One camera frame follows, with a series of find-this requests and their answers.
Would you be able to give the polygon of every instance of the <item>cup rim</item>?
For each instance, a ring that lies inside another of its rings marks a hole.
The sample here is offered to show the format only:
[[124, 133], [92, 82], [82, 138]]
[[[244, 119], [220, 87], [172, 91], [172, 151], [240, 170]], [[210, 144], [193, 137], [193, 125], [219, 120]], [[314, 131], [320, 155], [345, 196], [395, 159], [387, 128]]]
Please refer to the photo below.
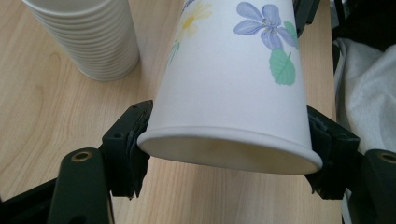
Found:
[[[211, 148], [213, 149], [212, 151], [206, 151], [205, 147], [202, 147], [202, 145], [199, 144], [200, 141], [202, 141], [203, 145], [216, 144], [218, 141], [222, 141], [227, 148], [217, 147]], [[316, 152], [311, 149], [307, 149], [298, 143], [263, 133], [254, 133], [251, 131], [224, 127], [180, 126], [150, 129], [148, 125], [148, 130], [138, 137], [137, 144], [149, 155], [162, 159], [250, 172], [300, 175], [314, 173], [322, 166], [322, 160]], [[209, 161], [197, 159], [197, 157], [200, 156], [200, 153], [206, 153], [206, 158], [213, 155], [220, 158], [221, 155], [232, 153], [232, 151], [228, 149], [233, 147], [235, 144], [243, 147], [244, 149], [238, 151], [239, 154], [235, 153], [234, 158], [227, 156], [227, 160], [234, 161], [219, 161], [219, 163], [215, 163], [210, 159]], [[189, 146], [189, 148], [181, 148], [179, 146]], [[259, 164], [260, 162], [256, 160], [257, 158], [250, 158], [251, 162], [255, 162], [257, 164], [249, 165], [238, 163], [242, 161], [243, 158], [238, 158], [237, 155], [241, 157], [244, 154], [243, 150], [246, 148], [251, 148], [251, 150], [254, 151], [253, 154], [259, 155], [262, 162], [270, 162], [267, 159], [276, 156], [286, 156], [288, 160], [280, 161], [281, 164], [279, 165], [268, 165], [268, 167], [265, 167], [265, 164]], [[191, 156], [184, 156], [187, 150], [191, 150]], [[290, 164], [291, 161], [295, 161], [295, 163], [298, 162], [299, 164]]]
[[86, 77], [92, 78], [92, 79], [97, 80], [97, 81], [113, 81], [113, 80], [116, 80], [116, 79], [120, 79], [120, 78], [122, 78], [122, 77], [125, 77], [126, 75], [128, 75], [129, 73], [131, 73], [131, 72], [134, 70], [134, 68], [136, 67], [138, 61], [139, 61], [139, 57], [136, 57], [136, 59], [134, 60], [134, 62], [131, 63], [131, 67], [129, 67], [129, 68], [126, 69], [125, 71], [118, 72], [118, 73], [113, 73], [113, 74], [116, 74], [115, 76], [112, 76], [113, 74], [105, 74], [104, 76], [95, 77], [95, 76], [93, 76], [93, 75], [89, 75], [88, 73], [82, 71], [79, 67], [78, 67], [78, 70], [79, 70], [82, 74], [84, 74]]
[[76, 45], [70, 45], [70, 44], [65, 44], [62, 41], [59, 41], [59, 44], [64, 48], [67, 49], [67, 51], [77, 54], [77, 55], [85, 55], [85, 56], [93, 56], [97, 54], [106, 54], [108, 51], [111, 51], [112, 49], [116, 48], [117, 46], [121, 46], [123, 44], [128, 45], [129, 42], [134, 40], [133, 36], [124, 36], [122, 38], [116, 38], [116, 39], [110, 39], [104, 43], [98, 43], [95, 44], [94, 46], [90, 48], [79, 48]]
[[43, 21], [42, 18], [40, 17], [36, 17], [38, 21], [40, 21], [40, 23], [46, 27], [49, 32], [52, 32], [56, 35], [62, 35], [65, 38], [65, 35], [70, 35], [70, 36], [76, 36], [76, 35], [82, 35], [82, 36], [86, 36], [86, 35], [100, 35], [100, 34], [105, 34], [107, 32], [113, 31], [113, 30], [117, 30], [118, 28], [120, 29], [120, 27], [122, 25], [126, 25], [129, 24], [129, 20], [123, 20], [123, 16], [122, 13], [119, 14], [118, 17], [115, 17], [114, 19], [112, 19], [111, 21], [107, 21], [105, 23], [102, 23], [96, 27], [94, 27], [93, 29], [76, 29], [76, 30], [68, 30], [68, 29], [63, 29], [61, 27], [57, 27], [57, 26], [53, 26], [50, 23], [48, 23], [47, 21]]
[[43, 14], [47, 14], [49, 16], [58, 17], [58, 18], [84, 18], [91, 16], [92, 14], [96, 13], [98, 10], [106, 8], [106, 6], [111, 3], [111, 0], [102, 0], [101, 3], [97, 4], [94, 7], [88, 9], [82, 9], [77, 11], [70, 11], [70, 12], [61, 12], [61, 11], [52, 11], [43, 7], [36, 6], [29, 0], [22, 0], [24, 4], [28, 7], [37, 10]]
[[101, 65], [101, 64], [105, 64], [105, 63], [107, 64], [106, 68], [110, 69], [110, 68], [114, 68], [116, 66], [120, 66], [122, 64], [127, 64], [127, 62], [129, 60], [131, 60], [131, 58], [133, 58], [136, 54], [138, 54], [136, 52], [138, 52], [138, 49], [134, 49], [134, 46], [132, 44], [129, 44], [126, 48], [123, 48], [122, 50], [120, 50], [120, 52], [117, 52], [117, 57], [112, 60], [109, 60], [108, 56], [97, 59], [98, 61], [74, 57], [75, 55], [71, 55], [70, 57], [78, 65], [81, 65], [87, 69], [91, 69], [90, 67], [87, 67], [87, 65], [99, 68], [96, 65]]
[[80, 63], [78, 65], [78, 67], [80, 67], [83, 70], [86, 71], [91, 71], [94, 73], [103, 73], [103, 74], [107, 74], [107, 73], [117, 73], [118, 71], [124, 69], [124, 67], [129, 66], [129, 61], [130, 59], [127, 57], [121, 57], [119, 61], [114, 60], [113, 62], [115, 63], [111, 63], [108, 65], [104, 65], [102, 67], [97, 67], [97, 66], [90, 66], [85, 63]]
[[43, 20], [50, 20], [55, 23], [59, 24], [76, 24], [76, 23], [90, 23], [93, 21], [97, 21], [99, 18], [104, 17], [105, 15], [111, 14], [108, 12], [111, 11], [116, 11], [119, 7], [123, 7], [122, 4], [115, 4], [115, 1], [110, 1], [108, 6], [104, 7], [103, 10], [98, 10], [91, 16], [86, 16], [86, 17], [57, 17], [56, 15], [49, 15], [46, 13], [43, 13], [39, 10], [36, 10], [33, 7], [30, 7], [30, 5], [27, 5], [28, 8], [31, 10], [31, 12], [39, 17], [41, 17]]
[[115, 43], [122, 42], [125, 38], [128, 37], [127, 34], [122, 35], [114, 35], [117, 32], [108, 32], [108, 34], [101, 36], [96, 39], [84, 39], [84, 40], [68, 40], [61, 36], [54, 36], [54, 38], [63, 45], [72, 48], [72, 49], [102, 49], [104, 46], [110, 46]]

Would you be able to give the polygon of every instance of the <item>yellow flower print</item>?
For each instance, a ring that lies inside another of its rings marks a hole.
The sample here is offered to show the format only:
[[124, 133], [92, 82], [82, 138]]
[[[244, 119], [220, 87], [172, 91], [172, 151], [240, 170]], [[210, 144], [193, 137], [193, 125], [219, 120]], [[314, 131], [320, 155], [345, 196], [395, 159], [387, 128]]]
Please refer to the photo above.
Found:
[[176, 42], [180, 42], [185, 35], [192, 37], [198, 30], [196, 21], [206, 19], [212, 12], [209, 9], [212, 7], [211, 4], [202, 4], [202, 1], [198, 1], [194, 6], [194, 10], [190, 13], [186, 13], [182, 17], [180, 27], [178, 28]]
[[186, 35], [188, 38], [190, 38], [198, 31], [198, 26], [195, 24], [195, 22], [206, 19], [212, 15], [212, 12], [209, 11], [211, 7], [212, 4], [204, 5], [202, 4], [202, 1], [198, 1], [191, 12], [185, 12], [182, 14], [179, 27], [177, 28], [175, 43], [171, 48], [167, 65], [170, 65], [175, 55], [177, 55], [183, 37]]

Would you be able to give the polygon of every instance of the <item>green leaf print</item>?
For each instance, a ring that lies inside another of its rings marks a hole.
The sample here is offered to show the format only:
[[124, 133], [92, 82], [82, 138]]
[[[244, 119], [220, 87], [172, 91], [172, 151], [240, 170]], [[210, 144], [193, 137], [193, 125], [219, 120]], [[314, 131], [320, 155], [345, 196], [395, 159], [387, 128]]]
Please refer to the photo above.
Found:
[[282, 49], [274, 49], [270, 58], [270, 69], [274, 80], [279, 85], [291, 86], [296, 79], [296, 71], [293, 62]]
[[172, 46], [171, 48], [171, 52], [170, 52], [170, 56], [168, 58], [168, 63], [167, 65], [170, 65], [171, 62], [173, 61], [173, 58], [175, 57], [175, 55], [177, 55], [178, 53], [178, 49], [180, 48], [180, 42], [178, 42], [177, 40], [175, 41], [175, 44]]
[[294, 27], [293, 23], [289, 22], [289, 21], [285, 21], [285, 28], [288, 30], [289, 34], [291, 35], [291, 37], [293, 37], [294, 43], [295, 43], [295, 47], [298, 49], [298, 36], [297, 36], [297, 30]]

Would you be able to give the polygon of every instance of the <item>black object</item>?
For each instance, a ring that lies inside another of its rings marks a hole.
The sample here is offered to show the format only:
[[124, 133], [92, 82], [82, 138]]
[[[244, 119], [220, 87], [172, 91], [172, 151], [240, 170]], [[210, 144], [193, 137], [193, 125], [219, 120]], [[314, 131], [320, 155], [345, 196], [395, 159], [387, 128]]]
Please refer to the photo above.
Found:
[[348, 202], [352, 223], [396, 223], [396, 153], [367, 151], [357, 177]]
[[82, 148], [64, 157], [47, 223], [114, 223], [102, 153]]
[[295, 0], [293, 1], [296, 20], [297, 36], [303, 33], [306, 24], [314, 21], [320, 0]]
[[353, 6], [348, 18], [332, 29], [332, 39], [349, 38], [383, 51], [395, 45], [396, 2], [393, 0], [354, 2], [357, 2], [356, 6]]
[[312, 148], [322, 169], [306, 179], [322, 199], [341, 200], [346, 189], [353, 224], [396, 223], [396, 154], [371, 149], [358, 152], [359, 137], [308, 107]]
[[335, 10], [337, 11], [338, 23], [343, 24], [346, 20], [346, 14], [344, 13], [343, 0], [334, 0]]
[[149, 155], [136, 138], [146, 130], [152, 102], [131, 106], [96, 148], [82, 148], [64, 157], [59, 176], [0, 203], [1, 224], [113, 223], [109, 192], [139, 196]]
[[308, 118], [312, 148], [322, 158], [323, 167], [305, 177], [322, 199], [341, 200], [359, 156], [360, 139], [310, 106]]
[[149, 155], [136, 140], [146, 130], [151, 110], [151, 101], [131, 106], [102, 138], [99, 149], [106, 158], [107, 184], [113, 196], [139, 197]]
[[[152, 102], [131, 106], [103, 137], [99, 150], [82, 148], [64, 157], [57, 179], [0, 203], [1, 223], [114, 223], [113, 195], [139, 195], [149, 155], [136, 145], [147, 128]], [[306, 175], [323, 199], [351, 189], [354, 224], [396, 223], [396, 154], [373, 149], [363, 157], [359, 138], [308, 107], [313, 149], [323, 160]]]

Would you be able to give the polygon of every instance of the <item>floral pattern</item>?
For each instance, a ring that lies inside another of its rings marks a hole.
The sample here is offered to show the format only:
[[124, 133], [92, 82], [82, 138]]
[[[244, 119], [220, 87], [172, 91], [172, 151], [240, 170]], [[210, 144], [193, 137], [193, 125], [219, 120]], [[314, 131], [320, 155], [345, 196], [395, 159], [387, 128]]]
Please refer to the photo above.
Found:
[[[183, 13], [191, 3], [192, 1], [188, 1], [186, 3], [186, 5], [183, 7]], [[211, 4], [203, 4], [202, 1], [198, 1], [191, 12], [182, 14], [179, 27], [177, 28], [175, 42], [171, 48], [171, 55], [168, 60], [168, 65], [172, 62], [175, 55], [177, 55], [180, 48], [180, 43], [183, 38], [185, 38], [185, 36], [190, 38], [198, 31], [198, 25], [196, 22], [207, 19], [212, 14], [212, 12], [209, 10], [211, 6]]]
[[268, 49], [283, 49], [282, 41], [279, 36], [289, 45], [296, 47], [297, 43], [288, 29], [280, 27], [281, 19], [279, 9], [274, 5], [265, 5], [262, 7], [262, 14], [253, 5], [242, 2], [236, 8], [238, 14], [249, 20], [239, 22], [233, 29], [238, 35], [255, 35], [261, 29], [262, 42]]
[[255, 35], [262, 30], [262, 43], [272, 51], [269, 63], [274, 81], [279, 85], [291, 86], [295, 82], [295, 68], [290, 60], [291, 53], [287, 54], [284, 50], [283, 41], [298, 48], [294, 25], [285, 21], [285, 27], [281, 27], [279, 8], [275, 5], [264, 5], [259, 11], [250, 3], [241, 2], [236, 12], [247, 20], [239, 22], [233, 32], [237, 35]]

